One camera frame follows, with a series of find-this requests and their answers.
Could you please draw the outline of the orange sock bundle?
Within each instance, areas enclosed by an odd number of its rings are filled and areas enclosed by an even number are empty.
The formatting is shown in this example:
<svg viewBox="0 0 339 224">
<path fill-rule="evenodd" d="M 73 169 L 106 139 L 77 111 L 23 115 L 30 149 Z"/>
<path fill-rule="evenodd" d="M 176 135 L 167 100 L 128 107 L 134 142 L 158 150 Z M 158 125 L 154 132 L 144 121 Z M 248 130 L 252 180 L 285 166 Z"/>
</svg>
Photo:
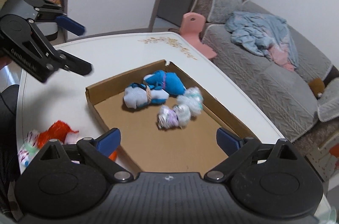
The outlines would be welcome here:
<svg viewBox="0 0 339 224">
<path fill-rule="evenodd" d="M 79 140 L 79 131 L 71 129 L 71 127 L 63 122 L 56 121 L 45 132 L 40 132 L 38 138 L 38 148 L 41 149 L 49 140 L 57 139 L 62 144 L 76 144 Z M 117 147 L 120 144 L 120 134 L 111 134 L 104 140 L 99 140 L 96 143 L 96 148 L 108 157 L 110 160 L 115 161 L 117 158 Z"/>
</svg>

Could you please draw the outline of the white pink green sock bundle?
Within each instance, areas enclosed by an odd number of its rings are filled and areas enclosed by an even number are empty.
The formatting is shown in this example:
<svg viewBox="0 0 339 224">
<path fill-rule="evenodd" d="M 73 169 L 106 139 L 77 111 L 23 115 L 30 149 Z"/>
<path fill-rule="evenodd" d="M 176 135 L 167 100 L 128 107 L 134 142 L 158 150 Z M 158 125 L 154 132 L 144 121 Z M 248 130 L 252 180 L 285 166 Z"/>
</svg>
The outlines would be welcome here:
<svg viewBox="0 0 339 224">
<path fill-rule="evenodd" d="M 24 167 L 27 167 L 29 163 L 33 160 L 37 152 L 38 148 L 38 138 L 39 132 L 37 130 L 32 130 L 28 132 L 26 138 L 24 139 L 24 143 L 18 151 L 18 162 Z"/>
</svg>

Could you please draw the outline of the light blue sock bundle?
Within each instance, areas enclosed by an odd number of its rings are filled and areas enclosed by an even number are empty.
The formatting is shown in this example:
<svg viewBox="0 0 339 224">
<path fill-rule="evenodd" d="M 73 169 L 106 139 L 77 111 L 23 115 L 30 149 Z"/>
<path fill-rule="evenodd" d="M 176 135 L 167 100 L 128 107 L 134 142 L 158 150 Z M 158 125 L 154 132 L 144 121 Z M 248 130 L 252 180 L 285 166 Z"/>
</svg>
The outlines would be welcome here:
<svg viewBox="0 0 339 224">
<path fill-rule="evenodd" d="M 138 109 L 151 104 L 162 105 L 170 95 L 160 85 L 132 83 L 124 91 L 124 103 L 129 109 Z"/>
</svg>

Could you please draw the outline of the white purple sock bundle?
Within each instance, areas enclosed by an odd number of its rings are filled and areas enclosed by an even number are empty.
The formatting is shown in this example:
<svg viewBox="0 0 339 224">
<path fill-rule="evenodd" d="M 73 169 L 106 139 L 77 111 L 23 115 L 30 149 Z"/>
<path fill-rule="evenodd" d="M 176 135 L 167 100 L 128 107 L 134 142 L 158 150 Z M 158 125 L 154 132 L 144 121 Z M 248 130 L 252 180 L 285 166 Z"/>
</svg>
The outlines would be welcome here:
<svg viewBox="0 0 339 224">
<path fill-rule="evenodd" d="M 187 105 L 175 105 L 172 109 L 162 105 L 157 115 L 159 129 L 184 128 L 190 122 L 191 113 Z"/>
</svg>

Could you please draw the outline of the brown cardboard box tray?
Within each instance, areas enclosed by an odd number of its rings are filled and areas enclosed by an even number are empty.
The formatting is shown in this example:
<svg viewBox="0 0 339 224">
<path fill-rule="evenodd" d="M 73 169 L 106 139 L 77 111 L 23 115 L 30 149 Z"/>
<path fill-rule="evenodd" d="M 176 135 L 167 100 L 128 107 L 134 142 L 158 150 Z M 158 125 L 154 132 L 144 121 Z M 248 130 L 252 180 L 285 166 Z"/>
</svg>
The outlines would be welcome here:
<svg viewBox="0 0 339 224">
<path fill-rule="evenodd" d="M 194 79 L 164 60 L 90 85 L 85 95 L 103 130 L 120 130 L 118 155 L 135 173 L 205 174 L 228 156 L 217 144 L 218 129 L 252 135 Z"/>
</svg>

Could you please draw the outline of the white teal fuzzy sock bundle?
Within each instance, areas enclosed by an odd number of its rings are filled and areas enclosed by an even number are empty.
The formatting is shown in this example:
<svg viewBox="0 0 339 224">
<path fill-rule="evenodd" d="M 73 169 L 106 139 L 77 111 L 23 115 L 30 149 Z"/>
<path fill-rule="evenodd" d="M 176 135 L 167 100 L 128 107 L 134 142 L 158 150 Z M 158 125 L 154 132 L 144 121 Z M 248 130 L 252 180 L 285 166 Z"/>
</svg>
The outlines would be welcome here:
<svg viewBox="0 0 339 224">
<path fill-rule="evenodd" d="M 199 116 L 203 110 L 203 97 L 198 87 L 190 87 L 183 95 L 178 95 L 177 103 L 187 105 L 192 117 Z"/>
</svg>

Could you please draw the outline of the grey quilted sofa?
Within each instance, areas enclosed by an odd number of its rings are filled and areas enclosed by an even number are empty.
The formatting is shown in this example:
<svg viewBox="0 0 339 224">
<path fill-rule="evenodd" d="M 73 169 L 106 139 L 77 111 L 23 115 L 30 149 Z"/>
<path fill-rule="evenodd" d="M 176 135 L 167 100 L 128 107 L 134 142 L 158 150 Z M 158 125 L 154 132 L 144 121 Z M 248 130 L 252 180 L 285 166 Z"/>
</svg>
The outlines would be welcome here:
<svg viewBox="0 0 339 224">
<path fill-rule="evenodd" d="M 338 82 L 338 69 L 324 53 L 288 24 L 283 28 L 296 46 L 298 68 L 294 71 L 232 43 L 232 31 L 227 23 L 233 12 L 268 13 L 250 0 L 195 0 L 191 10 L 206 18 L 202 41 L 216 52 L 215 65 L 302 155 L 338 142 L 338 119 L 322 122 L 318 118 L 320 100 L 308 85 L 316 78 L 325 86 Z"/>
</svg>

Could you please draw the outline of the brown plush toy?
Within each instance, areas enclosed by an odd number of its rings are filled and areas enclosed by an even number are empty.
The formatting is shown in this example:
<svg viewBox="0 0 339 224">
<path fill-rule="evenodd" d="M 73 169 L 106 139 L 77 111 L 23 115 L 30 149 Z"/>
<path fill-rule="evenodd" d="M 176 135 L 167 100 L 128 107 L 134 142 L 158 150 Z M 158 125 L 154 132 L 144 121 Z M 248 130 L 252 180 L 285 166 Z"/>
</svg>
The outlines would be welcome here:
<svg viewBox="0 0 339 224">
<path fill-rule="evenodd" d="M 310 87 L 312 93 L 317 99 L 320 99 L 320 97 L 322 97 L 322 94 L 325 91 L 325 84 L 321 80 L 321 78 L 313 79 L 308 83 L 308 86 Z"/>
</svg>

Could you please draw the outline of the light blue crumpled blanket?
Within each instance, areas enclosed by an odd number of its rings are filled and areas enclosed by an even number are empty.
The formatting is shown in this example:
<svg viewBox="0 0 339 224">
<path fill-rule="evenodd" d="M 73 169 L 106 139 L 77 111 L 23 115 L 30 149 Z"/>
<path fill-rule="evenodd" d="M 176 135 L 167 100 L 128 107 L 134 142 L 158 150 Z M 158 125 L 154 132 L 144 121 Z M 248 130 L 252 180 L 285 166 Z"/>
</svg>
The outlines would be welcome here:
<svg viewBox="0 0 339 224">
<path fill-rule="evenodd" d="M 299 67 L 298 51 L 287 21 L 279 16 L 233 12 L 225 23 L 230 41 L 289 71 Z"/>
</svg>

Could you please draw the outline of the pink plastic chair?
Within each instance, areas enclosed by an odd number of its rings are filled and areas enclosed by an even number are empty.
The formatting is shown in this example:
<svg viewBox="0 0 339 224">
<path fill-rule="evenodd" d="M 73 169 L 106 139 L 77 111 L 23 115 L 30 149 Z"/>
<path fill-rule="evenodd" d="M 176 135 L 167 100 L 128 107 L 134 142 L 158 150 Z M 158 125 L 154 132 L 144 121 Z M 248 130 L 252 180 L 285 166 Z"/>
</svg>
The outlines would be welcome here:
<svg viewBox="0 0 339 224">
<path fill-rule="evenodd" d="M 205 23 L 206 18 L 203 15 L 195 12 L 185 13 L 182 18 L 179 34 L 203 56 L 212 60 L 217 56 L 217 53 L 200 41 L 200 33 L 203 31 Z"/>
</svg>

